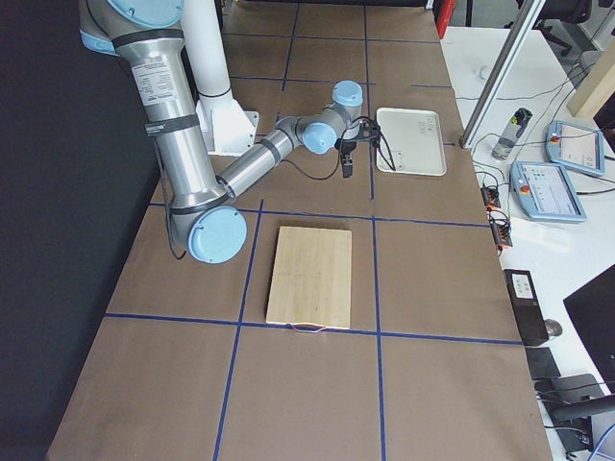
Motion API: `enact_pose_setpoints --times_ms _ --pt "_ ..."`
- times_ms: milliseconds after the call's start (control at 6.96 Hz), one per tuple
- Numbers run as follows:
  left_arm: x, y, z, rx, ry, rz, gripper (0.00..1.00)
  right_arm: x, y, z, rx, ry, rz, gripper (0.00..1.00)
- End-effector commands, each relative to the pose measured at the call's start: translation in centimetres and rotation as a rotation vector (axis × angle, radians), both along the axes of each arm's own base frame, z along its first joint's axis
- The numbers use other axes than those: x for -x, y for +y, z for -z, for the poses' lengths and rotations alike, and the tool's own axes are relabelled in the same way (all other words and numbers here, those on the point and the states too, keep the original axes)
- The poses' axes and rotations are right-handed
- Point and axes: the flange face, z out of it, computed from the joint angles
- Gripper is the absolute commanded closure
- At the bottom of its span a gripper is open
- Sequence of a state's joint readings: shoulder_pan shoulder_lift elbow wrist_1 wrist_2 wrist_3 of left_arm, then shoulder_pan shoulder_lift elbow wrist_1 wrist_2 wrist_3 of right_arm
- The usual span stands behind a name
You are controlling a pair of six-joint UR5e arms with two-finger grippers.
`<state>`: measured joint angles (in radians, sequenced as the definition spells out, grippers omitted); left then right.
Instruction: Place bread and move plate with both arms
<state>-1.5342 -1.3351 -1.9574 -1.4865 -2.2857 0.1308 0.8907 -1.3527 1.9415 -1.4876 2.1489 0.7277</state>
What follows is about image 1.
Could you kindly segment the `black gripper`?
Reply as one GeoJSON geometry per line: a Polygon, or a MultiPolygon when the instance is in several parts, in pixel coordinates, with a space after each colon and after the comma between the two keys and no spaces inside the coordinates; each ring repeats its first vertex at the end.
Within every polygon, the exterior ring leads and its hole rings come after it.
{"type": "Polygon", "coordinates": [[[338,138],[334,144],[340,158],[342,177],[349,179],[354,173],[352,152],[357,148],[357,142],[352,139],[338,138]]]}

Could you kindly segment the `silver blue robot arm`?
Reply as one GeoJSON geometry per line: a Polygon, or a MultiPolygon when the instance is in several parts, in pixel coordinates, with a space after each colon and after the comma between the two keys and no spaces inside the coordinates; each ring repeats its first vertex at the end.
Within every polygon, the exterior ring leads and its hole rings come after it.
{"type": "Polygon", "coordinates": [[[79,12],[84,46],[131,69],[157,152],[169,245],[199,261],[239,252],[247,224],[233,201],[291,152],[322,155],[357,132],[362,88],[342,81],[318,114],[288,116],[255,139],[210,1],[83,1],[79,12]]]}

